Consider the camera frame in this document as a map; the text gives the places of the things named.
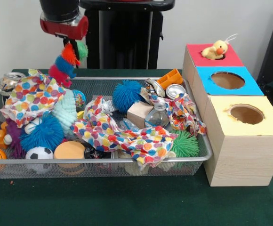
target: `yellow rubber duck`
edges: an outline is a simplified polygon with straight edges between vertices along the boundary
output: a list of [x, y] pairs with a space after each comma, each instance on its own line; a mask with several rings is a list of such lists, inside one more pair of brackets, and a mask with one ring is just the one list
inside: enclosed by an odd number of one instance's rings
[[228, 44], [230, 40], [235, 39], [237, 34], [233, 34], [230, 37], [228, 37], [225, 41], [218, 40], [216, 41], [213, 46], [205, 48], [202, 52], [201, 55], [207, 59], [210, 60], [219, 60], [223, 58], [223, 55], [227, 52], [228, 50]]

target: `clear plastic bottle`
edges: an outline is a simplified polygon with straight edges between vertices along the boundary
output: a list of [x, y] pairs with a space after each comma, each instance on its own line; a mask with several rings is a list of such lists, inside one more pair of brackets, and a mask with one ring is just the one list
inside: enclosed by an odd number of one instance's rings
[[165, 127], [169, 123], [169, 118], [166, 112], [166, 106], [163, 103], [154, 105], [154, 109], [145, 118], [145, 126], [162, 126]]

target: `box with hole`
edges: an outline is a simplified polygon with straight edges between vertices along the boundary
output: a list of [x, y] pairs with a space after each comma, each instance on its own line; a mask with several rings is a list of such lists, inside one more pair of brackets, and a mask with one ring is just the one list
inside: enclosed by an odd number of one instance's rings
[[245, 67], [197, 67], [196, 70], [191, 89], [203, 119], [208, 95], [263, 96]]
[[194, 77], [197, 74], [196, 67], [242, 67], [243, 63], [231, 45], [224, 58], [220, 60], [209, 60], [201, 55], [201, 52], [213, 44], [188, 44], [185, 49], [182, 77], [188, 80], [190, 87], [193, 86]]
[[264, 96], [209, 96], [211, 186], [267, 186], [273, 176], [273, 107]]

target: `orange stacking toy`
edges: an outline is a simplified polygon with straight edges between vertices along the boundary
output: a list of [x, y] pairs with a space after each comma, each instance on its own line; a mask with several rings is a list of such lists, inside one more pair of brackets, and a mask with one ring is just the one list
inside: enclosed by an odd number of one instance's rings
[[166, 90], [166, 88], [171, 84], [182, 84], [183, 81], [182, 76], [176, 68], [157, 80], [164, 90]]

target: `metal wire basket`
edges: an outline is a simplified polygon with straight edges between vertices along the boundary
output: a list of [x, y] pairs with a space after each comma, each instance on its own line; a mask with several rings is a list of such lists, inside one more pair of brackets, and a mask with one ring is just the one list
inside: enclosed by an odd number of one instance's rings
[[[88, 101], [98, 95], [108, 99], [111, 98], [117, 83], [123, 79], [136, 80], [144, 84], [147, 78], [77, 77], [72, 80], [71, 89], [82, 91]], [[186, 81], [184, 87], [190, 98], [194, 100]], [[0, 109], [2, 107], [3, 101], [0, 95]], [[119, 123], [124, 115], [114, 112], [112, 117]], [[0, 113], [0, 125], [4, 120], [5, 118]], [[167, 158], [158, 167], [146, 167], [143, 171], [139, 170], [137, 163], [132, 159], [119, 159], [114, 153], [110, 159], [26, 160], [12, 159], [13, 150], [7, 148], [5, 153], [8, 159], [0, 160], [0, 179], [194, 175], [202, 162], [208, 160], [212, 155], [207, 136], [198, 135], [197, 139], [200, 148], [198, 157]]]

